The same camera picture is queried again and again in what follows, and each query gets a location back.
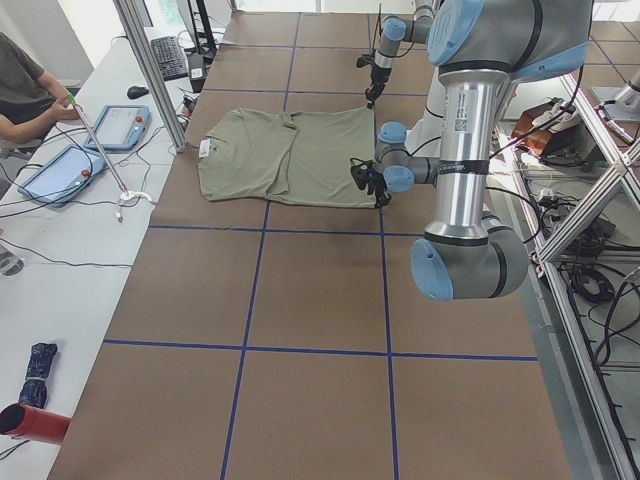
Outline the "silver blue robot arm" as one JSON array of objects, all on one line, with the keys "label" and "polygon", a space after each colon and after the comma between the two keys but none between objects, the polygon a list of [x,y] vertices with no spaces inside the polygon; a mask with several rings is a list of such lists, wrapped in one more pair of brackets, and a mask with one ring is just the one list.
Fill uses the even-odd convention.
[{"label": "silver blue robot arm", "polygon": [[439,1],[415,1],[412,20],[403,20],[395,15],[386,16],[379,22],[380,41],[371,52],[361,54],[356,60],[357,68],[371,67],[370,85],[365,90],[367,107],[372,109],[382,95],[391,76],[394,60],[400,57],[403,42],[411,45],[428,43]]},{"label": "silver blue robot arm", "polygon": [[412,20],[388,16],[369,67],[369,102],[382,94],[404,42],[424,44],[444,89],[440,150],[406,148],[407,130],[384,124],[371,160],[353,160],[357,187],[386,205],[417,184],[435,187],[433,220],[411,251],[418,290],[434,300],[496,298],[516,290],[529,265],[522,240],[484,204],[492,130],[517,85],[584,63],[589,1],[419,1]]}]

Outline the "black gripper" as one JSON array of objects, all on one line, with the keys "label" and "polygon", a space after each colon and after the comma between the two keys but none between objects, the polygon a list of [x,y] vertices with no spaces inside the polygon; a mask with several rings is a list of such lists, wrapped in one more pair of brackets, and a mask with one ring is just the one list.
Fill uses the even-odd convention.
[{"label": "black gripper", "polygon": [[365,90],[367,107],[373,108],[391,74],[391,58],[379,52],[361,54],[356,60],[356,67],[371,67],[370,85]]},{"label": "black gripper", "polygon": [[349,163],[350,174],[357,188],[361,191],[366,190],[368,195],[375,195],[375,208],[381,209],[388,205],[392,195],[384,188],[383,178],[375,170],[374,161],[351,157]]}]

